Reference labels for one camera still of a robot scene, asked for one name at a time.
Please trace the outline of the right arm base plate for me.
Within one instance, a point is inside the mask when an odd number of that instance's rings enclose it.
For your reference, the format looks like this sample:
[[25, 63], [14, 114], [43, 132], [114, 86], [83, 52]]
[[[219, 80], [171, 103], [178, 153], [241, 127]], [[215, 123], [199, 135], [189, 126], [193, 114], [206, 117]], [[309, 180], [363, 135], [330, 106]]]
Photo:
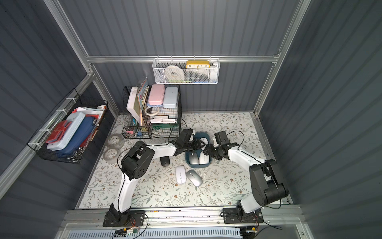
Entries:
[[245, 213], [241, 208], [223, 208], [220, 216], [225, 224], [259, 224], [263, 222], [263, 216], [260, 209]]

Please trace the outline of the black wireless mouse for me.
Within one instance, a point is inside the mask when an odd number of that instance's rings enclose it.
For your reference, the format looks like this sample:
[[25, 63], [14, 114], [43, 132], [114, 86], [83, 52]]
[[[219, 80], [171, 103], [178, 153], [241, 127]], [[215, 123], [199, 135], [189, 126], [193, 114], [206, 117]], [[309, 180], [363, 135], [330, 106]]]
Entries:
[[160, 162], [163, 167], [167, 167], [170, 165], [170, 157], [169, 156], [162, 156], [160, 157]]

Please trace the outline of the silver wireless mouse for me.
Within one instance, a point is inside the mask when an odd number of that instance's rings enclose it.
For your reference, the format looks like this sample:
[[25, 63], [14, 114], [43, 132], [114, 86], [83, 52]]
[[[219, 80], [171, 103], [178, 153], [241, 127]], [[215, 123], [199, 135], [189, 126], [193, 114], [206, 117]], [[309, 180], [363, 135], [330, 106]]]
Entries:
[[196, 186], [200, 187], [203, 183], [203, 179], [194, 171], [189, 170], [186, 172], [186, 177]]

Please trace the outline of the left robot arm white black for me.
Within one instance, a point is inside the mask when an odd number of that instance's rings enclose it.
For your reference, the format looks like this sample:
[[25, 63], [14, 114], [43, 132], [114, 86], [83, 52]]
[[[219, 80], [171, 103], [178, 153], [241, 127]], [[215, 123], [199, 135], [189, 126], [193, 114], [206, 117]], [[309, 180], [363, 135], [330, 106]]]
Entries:
[[119, 213], [130, 210], [132, 196], [138, 180], [147, 172], [153, 159], [176, 156], [184, 152], [201, 149], [206, 145], [199, 139], [183, 144], [178, 144], [175, 141], [153, 145], [146, 144], [143, 141], [136, 142], [120, 162], [119, 168], [122, 179], [117, 197], [113, 203], [114, 209]]

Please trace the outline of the white Lecoo wireless mouse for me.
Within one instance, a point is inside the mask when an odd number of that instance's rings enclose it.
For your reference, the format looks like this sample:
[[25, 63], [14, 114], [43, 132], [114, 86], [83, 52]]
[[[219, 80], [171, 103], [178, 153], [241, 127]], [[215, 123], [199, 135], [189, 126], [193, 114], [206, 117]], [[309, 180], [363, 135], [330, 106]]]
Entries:
[[200, 141], [201, 141], [201, 149], [204, 150], [206, 148], [206, 146], [209, 144], [209, 141], [205, 137], [200, 138]]

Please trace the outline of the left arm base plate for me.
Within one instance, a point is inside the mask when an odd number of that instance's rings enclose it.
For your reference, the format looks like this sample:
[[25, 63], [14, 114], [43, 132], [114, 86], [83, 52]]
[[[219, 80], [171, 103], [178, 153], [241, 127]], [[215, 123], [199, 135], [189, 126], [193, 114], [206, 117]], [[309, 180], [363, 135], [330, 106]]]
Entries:
[[128, 210], [124, 213], [120, 213], [115, 209], [112, 209], [106, 213], [102, 226], [105, 228], [132, 226], [141, 227], [143, 226], [144, 218], [145, 211], [143, 210]]

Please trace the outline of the teal plastic storage box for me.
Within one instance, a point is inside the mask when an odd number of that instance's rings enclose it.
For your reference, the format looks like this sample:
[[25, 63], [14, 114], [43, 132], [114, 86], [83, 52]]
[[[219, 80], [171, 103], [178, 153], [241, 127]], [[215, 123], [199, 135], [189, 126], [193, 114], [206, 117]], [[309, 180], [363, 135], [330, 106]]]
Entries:
[[[194, 139], [201, 139], [204, 144], [210, 143], [210, 136], [206, 132], [197, 132], [194, 136]], [[191, 168], [206, 168], [211, 165], [211, 156], [204, 156], [202, 161], [200, 161], [200, 156], [204, 154], [204, 149], [206, 149], [206, 146], [202, 146], [202, 149], [196, 149], [191, 152], [186, 152], [186, 163]]]

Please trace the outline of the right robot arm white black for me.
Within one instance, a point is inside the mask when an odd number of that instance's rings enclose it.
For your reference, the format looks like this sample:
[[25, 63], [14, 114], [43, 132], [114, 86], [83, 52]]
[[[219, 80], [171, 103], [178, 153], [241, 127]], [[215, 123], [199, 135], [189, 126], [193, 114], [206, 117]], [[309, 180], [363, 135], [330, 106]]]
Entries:
[[217, 147], [208, 144], [203, 153], [217, 160], [229, 159], [249, 173], [252, 193], [239, 202], [239, 208], [245, 214], [250, 214], [289, 195], [285, 178], [274, 159], [256, 158], [240, 149], [237, 143]]

